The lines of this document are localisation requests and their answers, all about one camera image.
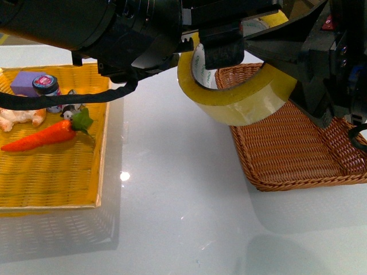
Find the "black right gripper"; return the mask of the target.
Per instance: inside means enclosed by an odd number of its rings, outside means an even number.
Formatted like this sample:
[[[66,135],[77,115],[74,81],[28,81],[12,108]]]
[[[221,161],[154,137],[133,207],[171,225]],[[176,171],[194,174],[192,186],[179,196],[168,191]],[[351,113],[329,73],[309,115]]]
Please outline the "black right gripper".
[[[315,125],[366,116],[366,1],[320,1],[244,47],[297,80],[290,101]]]

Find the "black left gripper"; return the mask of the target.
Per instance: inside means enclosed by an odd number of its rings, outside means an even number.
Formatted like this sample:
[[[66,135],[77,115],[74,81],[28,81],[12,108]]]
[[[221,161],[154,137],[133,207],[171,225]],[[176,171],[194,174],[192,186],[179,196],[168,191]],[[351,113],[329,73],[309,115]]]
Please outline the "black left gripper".
[[[232,67],[244,59],[241,21],[276,13],[282,7],[281,0],[182,1],[183,30],[199,29],[206,70]],[[175,38],[172,54],[193,50],[191,36]]]

